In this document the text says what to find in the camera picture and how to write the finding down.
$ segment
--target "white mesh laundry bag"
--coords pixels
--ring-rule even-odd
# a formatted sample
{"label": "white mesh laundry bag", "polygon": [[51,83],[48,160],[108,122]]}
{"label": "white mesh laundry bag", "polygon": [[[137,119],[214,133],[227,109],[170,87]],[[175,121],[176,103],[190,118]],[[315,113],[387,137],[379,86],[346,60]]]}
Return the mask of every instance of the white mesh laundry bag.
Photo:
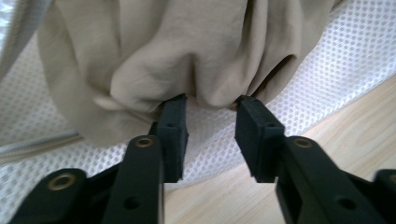
{"label": "white mesh laundry bag", "polygon": [[[10,20],[7,11],[12,9],[13,1],[2,2],[3,30]],[[289,85],[267,106],[286,126],[287,135],[301,134],[393,76],[395,55],[396,2],[345,1],[332,13],[318,45]],[[235,112],[228,109],[188,108],[190,138],[184,179],[166,188],[197,183],[242,163],[233,140],[234,121]],[[51,102],[34,36],[0,83],[0,146],[70,129]],[[81,140],[1,164],[0,223],[12,217],[23,197],[45,175],[62,168],[79,168],[92,176],[120,162],[124,149],[124,143],[94,148]]]}

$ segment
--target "cloth fold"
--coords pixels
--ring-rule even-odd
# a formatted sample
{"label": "cloth fold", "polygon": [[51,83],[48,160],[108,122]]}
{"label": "cloth fold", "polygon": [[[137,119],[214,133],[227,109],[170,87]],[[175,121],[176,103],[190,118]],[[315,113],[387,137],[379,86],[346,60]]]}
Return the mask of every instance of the cloth fold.
{"label": "cloth fold", "polygon": [[187,93],[219,109],[264,103],[318,43],[333,0],[57,0],[39,27],[49,89],[88,140],[149,130],[163,101]]}

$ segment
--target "light wood surface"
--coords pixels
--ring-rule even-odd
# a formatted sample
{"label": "light wood surface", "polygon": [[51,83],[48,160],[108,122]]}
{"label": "light wood surface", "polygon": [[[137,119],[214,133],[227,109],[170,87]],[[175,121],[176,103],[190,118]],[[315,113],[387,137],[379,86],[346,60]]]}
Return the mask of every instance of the light wood surface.
{"label": "light wood surface", "polygon": [[[343,170],[371,180],[396,169],[396,76],[304,134]],[[284,223],[274,184],[257,184],[245,164],[165,195],[165,223]]]}

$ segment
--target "brown garment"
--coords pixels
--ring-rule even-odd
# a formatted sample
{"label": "brown garment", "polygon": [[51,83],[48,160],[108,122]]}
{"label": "brown garment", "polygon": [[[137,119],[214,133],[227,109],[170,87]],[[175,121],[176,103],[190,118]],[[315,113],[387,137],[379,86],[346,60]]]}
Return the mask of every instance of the brown garment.
{"label": "brown garment", "polygon": [[333,0],[57,0],[38,32],[55,104],[96,145],[148,132],[187,93],[268,102],[318,43]]}

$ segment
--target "wooden table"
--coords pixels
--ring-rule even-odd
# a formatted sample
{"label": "wooden table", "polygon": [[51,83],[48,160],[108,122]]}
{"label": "wooden table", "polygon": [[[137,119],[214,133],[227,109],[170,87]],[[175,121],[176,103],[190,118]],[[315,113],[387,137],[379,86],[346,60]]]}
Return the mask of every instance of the wooden table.
{"label": "wooden table", "polygon": [[[371,180],[396,169],[396,76],[323,120],[304,136],[343,170]],[[284,223],[274,184],[257,184],[245,164],[165,195],[166,224]]]}

